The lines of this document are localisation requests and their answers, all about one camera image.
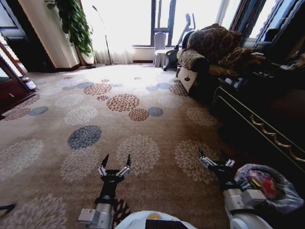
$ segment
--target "floor lamp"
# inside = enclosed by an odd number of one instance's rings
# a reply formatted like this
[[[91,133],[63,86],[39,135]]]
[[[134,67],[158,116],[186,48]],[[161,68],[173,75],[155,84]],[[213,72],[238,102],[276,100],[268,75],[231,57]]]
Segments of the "floor lamp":
[[[95,9],[95,11],[99,14],[99,17],[100,17],[102,23],[104,24],[104,21],[103,21],[101,15],[100,15],[99,11],[97,10],[97,8],[96,8],[95,6],[92,6],[92,7],[93,7],[93,8]],[[106,34],[105,34],[105,39],[106,39],[106,45],[107,45],[108,56],[109,56],[109,61],[110,61],[110,64],[106,64],[106,65],[112,65],[112,63],[111,63],[111,58],[110,58],[109,47],[108,47],[108,42],[107,42],[107,35],[106,35]]]

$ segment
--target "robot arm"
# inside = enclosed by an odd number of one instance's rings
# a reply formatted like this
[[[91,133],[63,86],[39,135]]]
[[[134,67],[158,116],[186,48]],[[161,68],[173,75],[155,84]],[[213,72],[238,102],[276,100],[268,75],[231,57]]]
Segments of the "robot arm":
[[[78,217],[80,223],[87,224],[90,228],[111,228],[116,187],[132,171],[130,155],[128,155],[126,166],[121,170],[106,170],[108,158],[109,154],[102,161],[101,166],[97,167],[104,184],[99,197],[95,199],[95,209],[82,209]]]
[[[220,190],[224,196],[224,205],[230,219],[231,229],[272,229],[272,227],[261,217],[254,214],[254,206],[265,202],[266,198],[260,190],[242,191],[234,180],[234,160],[227,159],[225,162],[212,161],[204,155],[199,148],[200,162],[213,171],[220,183]]]

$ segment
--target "red object in bag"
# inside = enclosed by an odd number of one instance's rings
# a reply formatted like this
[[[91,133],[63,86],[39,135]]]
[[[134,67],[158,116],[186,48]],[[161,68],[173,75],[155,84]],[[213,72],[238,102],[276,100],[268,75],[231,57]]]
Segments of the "red object in bag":
[[[273,180],[264,177],[262,182],[262,192],[268,199],[275,199],[277,191]]]

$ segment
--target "plant pot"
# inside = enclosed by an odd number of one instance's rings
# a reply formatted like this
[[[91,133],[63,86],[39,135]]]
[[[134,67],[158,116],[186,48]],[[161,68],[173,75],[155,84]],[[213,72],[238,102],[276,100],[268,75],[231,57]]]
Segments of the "plant pot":
[[[83,57],[84,61],[91,65],[94,64],[94,55],[92,54],[91,56],[87,56],[86,54],[82,53],[81,56]]]

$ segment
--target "carpet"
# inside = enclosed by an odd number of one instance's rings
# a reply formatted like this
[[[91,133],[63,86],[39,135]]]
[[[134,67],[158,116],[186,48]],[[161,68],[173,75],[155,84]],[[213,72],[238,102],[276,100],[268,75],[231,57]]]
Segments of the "carpet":
[[[17,203],[1,228],[84,228],[77,217],[94,206],[102,187],[96,166],[107,154],[108,169],[122,168],[131,154],[133,171],[117,187],[131,212],[229,228],[218,182],[199,163],[198,147],[211,159],[232,149],[175,72],[101,65],[29,77],[39,91],[0,121],[0,204]]]

